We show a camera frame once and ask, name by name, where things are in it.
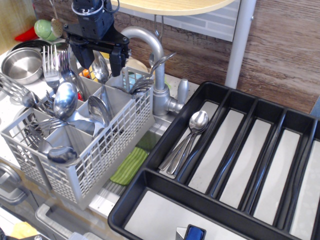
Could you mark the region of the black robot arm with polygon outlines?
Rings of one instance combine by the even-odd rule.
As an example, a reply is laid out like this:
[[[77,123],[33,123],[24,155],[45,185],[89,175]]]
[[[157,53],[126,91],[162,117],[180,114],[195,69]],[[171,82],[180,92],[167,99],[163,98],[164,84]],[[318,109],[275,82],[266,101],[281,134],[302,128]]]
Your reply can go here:
[[[129,38],[116,30],[114,13],[109,0],[74,0],[72,12],[78,23],[65,24],[63,30],[67,42],[80,63],[88,69],[94,59],[94,51],[109,54],[109,64],[114,77],[120,75],[129,58]]]

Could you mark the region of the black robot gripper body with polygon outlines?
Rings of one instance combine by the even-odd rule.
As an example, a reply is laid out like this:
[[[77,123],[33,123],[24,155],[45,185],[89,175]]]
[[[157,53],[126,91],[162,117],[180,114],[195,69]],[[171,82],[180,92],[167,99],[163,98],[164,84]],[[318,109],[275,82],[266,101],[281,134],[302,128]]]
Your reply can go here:
[[[122,54],[129,54],[129,39],[114,27],[114,16],[106,7],[72,7],[78,23],[65,24],[70,45],[84,49],[112,53],[116,49]]]

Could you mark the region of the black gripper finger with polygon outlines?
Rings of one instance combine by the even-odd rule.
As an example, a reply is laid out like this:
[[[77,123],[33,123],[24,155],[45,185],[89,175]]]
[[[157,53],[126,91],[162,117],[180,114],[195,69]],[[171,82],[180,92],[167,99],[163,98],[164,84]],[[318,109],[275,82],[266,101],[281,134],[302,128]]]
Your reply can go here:
[[[113,77],[120,75],[122,68],[124,68],[126,65],[127,58],[128,54],[125,52],[123,46],[114,46],[109,55],[109,62]]]
[[[88,69],[95,60],[93,50],[83,45],[75,44],[72,41],[69,43],[69,45],[80,65],[83,68]]]

